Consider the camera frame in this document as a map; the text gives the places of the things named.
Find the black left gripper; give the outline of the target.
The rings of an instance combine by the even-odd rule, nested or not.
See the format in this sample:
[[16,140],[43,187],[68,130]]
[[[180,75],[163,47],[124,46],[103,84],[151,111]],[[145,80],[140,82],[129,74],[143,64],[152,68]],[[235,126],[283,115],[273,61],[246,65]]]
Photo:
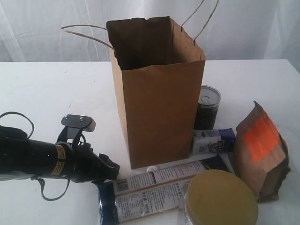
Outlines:
[[58,159],[55,179],[70,179],[74,183],[116,180],[120,166],[107,155],[96,155],[89,143],[79,142],[72,148],[69,142],[55,144]]

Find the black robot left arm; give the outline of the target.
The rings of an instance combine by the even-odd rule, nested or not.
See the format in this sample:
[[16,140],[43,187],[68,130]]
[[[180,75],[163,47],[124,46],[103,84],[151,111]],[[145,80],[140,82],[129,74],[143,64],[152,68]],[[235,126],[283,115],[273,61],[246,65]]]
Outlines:
[[0,173],[5,180],[70,179],[74,183],[115,180],[120,166],[105,154],[96,155],[77,136],[72,143],[32,140],[14,127],[0,128]]

